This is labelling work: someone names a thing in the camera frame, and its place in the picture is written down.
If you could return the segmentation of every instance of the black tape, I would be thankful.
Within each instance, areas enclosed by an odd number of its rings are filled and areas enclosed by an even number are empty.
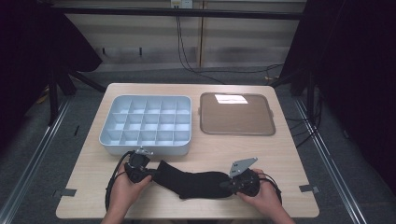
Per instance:
[[[76,189],[57,189],[53,192],[53,198],[62,198],[62,196],[74,197]]]
[[[302,186],[299,186],[299,188],[302,193],[308,192],[308,191],[312,191],[314,194],[319,193],[318,187],[312,187],[310,185],[302,185]]]
[[[154,181],[178,194],[180,199],[191,198],[227,198],[232,193],[220,187],[221,182],[230,181],[230,177],[222,172],[187,173],[161,161],[158,175]]]

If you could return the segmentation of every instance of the compartment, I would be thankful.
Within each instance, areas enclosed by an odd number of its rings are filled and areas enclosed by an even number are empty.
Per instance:
[[[142,114],[129,114],[125,120],[124,130],[140,130],[142,126]]]
[[[162,114],[175,114],[176,113],[176,104],[177,101],[174,97],[172,98],[163,98],[163,102],[161,103],[161,113]]]
[[[175,129],[175,115],[174,114],[161,114],[158,130],[174,130]]]
[[[147,98],[146,97],[135,97],[131,101],[129,113],[131,114],[143,114],[146,109]]]
[[[145,114],[159,114],[161,102],[161,97],[149,97],[146,101]]]
[[[177,114],[190,114],[191,113],[191,101],[188,99],[179,99],[176,105]]]
[[[137,140],[137,144],[139,146],[154,146],[156,134],[156,131],[141,131]]]
[[[107,117],[105,128],[107,130],[122,130],[125,124],[126,114],[110,114]]]
[[[129,111],[129,106],[131,105],[132,99],[119,96],[113,101],[110,113],[120,113],[127,114]]]
[[[100,135],[100,142],[103,145],[118,145],[120,143],[122,131],[103,130]]]
[[[156,144],[158,146],[172,146],[174,144],[173,131],[158,131],[156,137]]]
[[[188,131],[191,129],[191,115],[177,114],[175,130]]]
[[[190,142],[190,132],[174,131],[174,145],[183,146]]]
[[[124,131],[120,138],[120,145],[133,146],[137,145],[139,131]]]
[[[158,114],[145,114],[142,119],[142,125],[140,127],[141,130],[157,130],[158,121],[159,121]]]

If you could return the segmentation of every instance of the brown tray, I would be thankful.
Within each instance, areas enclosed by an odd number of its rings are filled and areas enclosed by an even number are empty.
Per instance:
[[[276,132],[273,113],[263,95],[205,92],[200,104],[200,126],[204,133],[273,135]]]

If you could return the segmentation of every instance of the metal bracket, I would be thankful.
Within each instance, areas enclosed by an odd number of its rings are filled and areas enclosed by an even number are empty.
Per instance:
[[[139,155],[145,155],[145,156],[152,156],[154,155],[154,152],[148,151],[144,148],[139,148],[137,150],[134,151],[134,153],[139,154]]]
[[[234,177],[236,175],[240,175],[240,174],[244,173],[244,171],[246,171],[249,168],[249,166],[251,166],[257,160],[258,160],[257,157],[255,157],[255,158],[250,158],[250,159],[233,162],[233,165],[231,166],[229,177]]]

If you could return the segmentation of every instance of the wall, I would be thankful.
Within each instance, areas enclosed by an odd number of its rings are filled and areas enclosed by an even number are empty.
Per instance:
[[[170,7],[170,1],[59,0],[57,5]],[[305,0],[193,1],[193,8],[302,12]],[[67,17],[101,53],[104,63],[140,63],[178,67],[177,19],[156,16],[77,15]],[[297,21],[180,18],[182,40],[192,66],[283,63]],[[145,59],[139,53],[143,50]]]

